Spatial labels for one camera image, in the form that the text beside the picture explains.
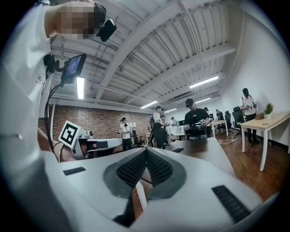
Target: ceiling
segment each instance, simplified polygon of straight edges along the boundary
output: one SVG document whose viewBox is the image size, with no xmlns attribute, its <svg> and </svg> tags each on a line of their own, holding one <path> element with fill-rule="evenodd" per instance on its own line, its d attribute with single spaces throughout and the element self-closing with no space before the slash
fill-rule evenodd
<svg viewBox="0 0 290 232">
<path fill-rule="evenodd" d="M 51 0 L 51 5 L 67 2 Z M 106 0 L 107 19 L 117 30 L 101 43 L 98 37 L 76 40 L 57 36 L 51 53 L 60 60 L 87 54 L 81 76 L 84 101 L 140 108 L 152 101 L 165 109 L 219 96 L 238 50 L 241 20 L 222 0 Z M 219 76 L 190 89 L 189 86 Z M 60 73 L 52 86 L 60 83 Z M 54 96 L 77 100 L 76 83 Z"/>
</svg>

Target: black office chair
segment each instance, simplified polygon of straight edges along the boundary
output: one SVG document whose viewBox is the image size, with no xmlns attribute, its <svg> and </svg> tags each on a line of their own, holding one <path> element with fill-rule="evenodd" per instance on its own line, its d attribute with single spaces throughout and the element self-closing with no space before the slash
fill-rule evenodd
<svg viewBox="0 0 290 232">
<path fill-rule="evenodd" d="M 241 129 L 241 126 L 238 124 L 238 122 L 240 122 L 240 123 L 245 122 L 243 112 L 240 110 L 239 106 L 235 107 L 233 110 L 234 110 L 234 112 L 232 113 L 232 115 L 234 116 L 234 119 L 235 119 L 235 121 L 233 122 L 234 127 Z M 236 138 L 236 136 L 238 136 L 240 134 L 241 134 L 241 132 L 236 133 L 234 138 Z"/>
<path fill-rule="evenodd" d="M 141 147 L 142 144 L 144 144 L 144 140 L 142 140 L 143 136 L 140 136 L 140 140 L 138 140 L 137 134 L 135 130 L 132 130 L 133 132 L 133 139 L 134 139 L 134 147 Z"/>
<path fill-rule="evenodd" d="M 231 123 L 231 114 L 228 111 L 225 112 L 225 119 L 227 121 L 227 131 L 234 134 L 234 132 L 229 130 L 232 127 L 232 123 Z"/>
</svg>

